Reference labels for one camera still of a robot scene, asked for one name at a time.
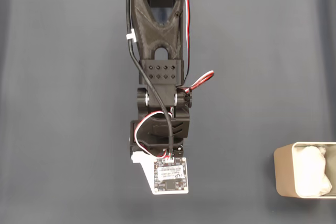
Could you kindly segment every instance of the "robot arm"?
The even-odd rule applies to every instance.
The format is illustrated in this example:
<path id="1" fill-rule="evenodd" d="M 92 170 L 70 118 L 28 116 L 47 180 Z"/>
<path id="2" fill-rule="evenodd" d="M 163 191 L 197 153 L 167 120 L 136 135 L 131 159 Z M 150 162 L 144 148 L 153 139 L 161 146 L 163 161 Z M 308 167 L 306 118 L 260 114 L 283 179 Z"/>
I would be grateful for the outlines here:
<path id="1" fill-rule="evenodd" d="M 186 3 L 188 74 L 188 2 L 189 0 L 127 0 L 129 51 L 139 70 L 139 84 L 145 85 L 145 88 L 138 88 L 139 116 L 138 120 L 131 122 L 130 127 L 131 156 L 141 152 L 145 153 L 144 160 L 150 156 L 154 159 L 148 160 L 153 162 L 160 158 L 167 159 L 167 163 L 182 163 L 180 159 L 183 157 L 183 140 L 188 136 L 192 90 L 213 76 L 213 71 L 208 72 L 192 86 L 184 87 L 187 75 L 184 75 L 183 60 L 183 6 Z M 166 21 L 159 22 L 153 15 L 153 8 L 168 9 L 171 14 Z M 139 61 L 134 55 L 133 42 L 138 47 Z M 155 59 L 155 51 L 159 48 L 167 51 L 166 60 Z"/>

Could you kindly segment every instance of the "white connector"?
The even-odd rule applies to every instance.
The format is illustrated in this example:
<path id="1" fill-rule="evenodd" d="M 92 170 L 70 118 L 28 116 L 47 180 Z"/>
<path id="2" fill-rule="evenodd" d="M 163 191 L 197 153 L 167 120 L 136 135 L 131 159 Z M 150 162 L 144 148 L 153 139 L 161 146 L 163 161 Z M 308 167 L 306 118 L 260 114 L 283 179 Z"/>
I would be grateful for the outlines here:
<path id="1" fill-rule="evenodd" d="M 132 28 L 132 33 L 126 34 L 126 39 L 127 40 L 132 39 L 134 43 L 137 41 L 137 37 L 135 35 L 135 31 L 133 28 Z"/>

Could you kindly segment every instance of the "gray surface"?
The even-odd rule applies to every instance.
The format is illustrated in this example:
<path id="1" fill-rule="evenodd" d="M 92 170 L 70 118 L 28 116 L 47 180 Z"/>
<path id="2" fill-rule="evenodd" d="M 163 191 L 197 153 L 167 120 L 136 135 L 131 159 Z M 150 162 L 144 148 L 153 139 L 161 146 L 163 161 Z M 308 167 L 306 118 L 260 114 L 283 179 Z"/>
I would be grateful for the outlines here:
<path id="1" fill-rule="evenodd" d="M 191 0 L 190 193 L 129 159 L 138 74 L 124 0 L 0 0 L 0 223 L 335 223 L 280 197 L 273 151 L 332 141 L 332 0 Z"/>

